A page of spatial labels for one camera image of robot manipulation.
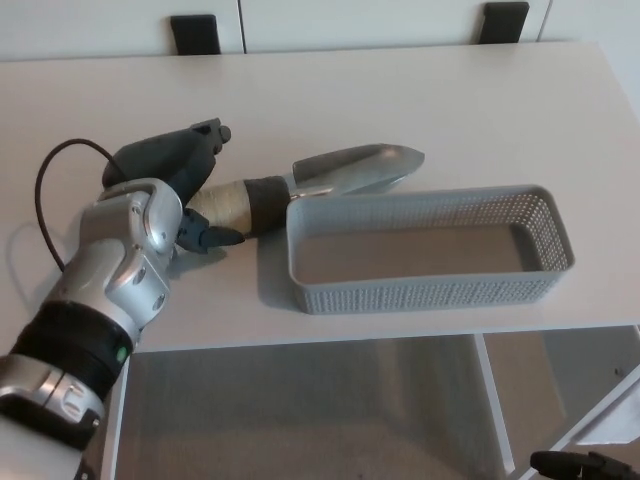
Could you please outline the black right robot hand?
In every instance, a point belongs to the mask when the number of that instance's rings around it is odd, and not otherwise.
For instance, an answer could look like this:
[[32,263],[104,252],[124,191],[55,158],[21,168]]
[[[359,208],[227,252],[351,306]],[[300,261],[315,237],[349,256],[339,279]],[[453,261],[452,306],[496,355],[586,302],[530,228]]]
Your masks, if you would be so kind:
[[537,451],[530,456],[530,466],[556,480],[639,480],[630,465],[597,452]]

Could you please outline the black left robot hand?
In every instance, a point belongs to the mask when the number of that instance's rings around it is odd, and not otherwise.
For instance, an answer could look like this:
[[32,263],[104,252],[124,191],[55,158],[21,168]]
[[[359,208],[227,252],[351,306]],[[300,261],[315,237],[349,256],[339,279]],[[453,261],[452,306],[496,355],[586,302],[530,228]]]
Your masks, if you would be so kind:
[[215,156],[231,139],[231,130],[219,119],[207,120],[120,148],[105,167],[102,185],[110,188],[125,181],[157,178],[179,196],[183,216],[177,244],[184,250],[206,254],[209,249],[242,243],[245,237],[230,227],[213,226],[208,218],[186,205],[204,185]]

